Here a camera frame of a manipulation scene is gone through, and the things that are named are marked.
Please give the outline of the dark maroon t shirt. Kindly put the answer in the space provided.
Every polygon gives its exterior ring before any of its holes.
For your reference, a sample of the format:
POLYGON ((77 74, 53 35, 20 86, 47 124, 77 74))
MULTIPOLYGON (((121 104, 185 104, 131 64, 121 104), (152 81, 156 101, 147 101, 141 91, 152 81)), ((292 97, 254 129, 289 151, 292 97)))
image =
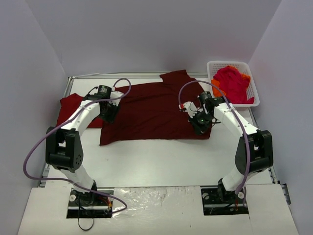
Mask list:
POLYGON ((179 110, 179 101, 199 104, 197 96, 204 91, 185 70, 160 75, 161 82, 117 88, 126 93, 112 124, 104 122, 100 145, 132 140, 205 140, 194 132, 189 115, 179 110))

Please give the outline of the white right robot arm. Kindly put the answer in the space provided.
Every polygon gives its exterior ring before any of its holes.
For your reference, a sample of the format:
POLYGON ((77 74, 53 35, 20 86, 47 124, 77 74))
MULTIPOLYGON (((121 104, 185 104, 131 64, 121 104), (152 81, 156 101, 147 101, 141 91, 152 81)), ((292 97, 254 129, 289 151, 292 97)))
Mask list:
POLYGON ((197 135, 208 132, 213 120, 223 124, 238 140, 234 168, 218 181, 217 197, 230 201, 252 176, 273 166, 272 135, 247 121, 224 97, 212 97, 210 92, 198 96, 200 106, 188 101, 181 105, 197 135))

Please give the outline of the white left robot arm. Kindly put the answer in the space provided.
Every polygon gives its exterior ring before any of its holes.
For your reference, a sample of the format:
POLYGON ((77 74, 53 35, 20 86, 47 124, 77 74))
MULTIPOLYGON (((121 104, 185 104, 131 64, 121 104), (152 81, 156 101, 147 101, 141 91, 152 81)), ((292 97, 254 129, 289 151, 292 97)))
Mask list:
POLYGON ((74 113, 65 121, 65 125, 53 131, 46 138, 45 161, 66 176, 66 181, 74 185, 81 193, 81 199, 88 205, 98 200, 96 182, 83 166, 84 152, 81 136, 87 127, 97 118, 112 123, 120 109, 124 93, 115 87, 100 85, 97 92, 83 97, 74 113))

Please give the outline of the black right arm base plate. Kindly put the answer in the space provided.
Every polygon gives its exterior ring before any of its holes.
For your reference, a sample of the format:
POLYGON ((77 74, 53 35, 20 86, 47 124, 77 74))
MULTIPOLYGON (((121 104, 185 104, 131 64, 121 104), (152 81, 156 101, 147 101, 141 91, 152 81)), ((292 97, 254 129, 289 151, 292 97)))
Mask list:
POLYGON ((204 216, 249 214, 243 195, 231 193, 230 198, 222 199, 217 186, 201 187, 202 209, 204 216))

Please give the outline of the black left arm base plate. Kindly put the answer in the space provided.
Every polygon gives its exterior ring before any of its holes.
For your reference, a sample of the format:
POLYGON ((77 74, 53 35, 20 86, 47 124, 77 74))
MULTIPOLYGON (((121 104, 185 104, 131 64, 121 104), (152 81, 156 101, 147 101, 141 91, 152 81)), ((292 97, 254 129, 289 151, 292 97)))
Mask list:
POLYGON ((67 219, 111 218, 113 199, 90 192, 70 191, 67 219))

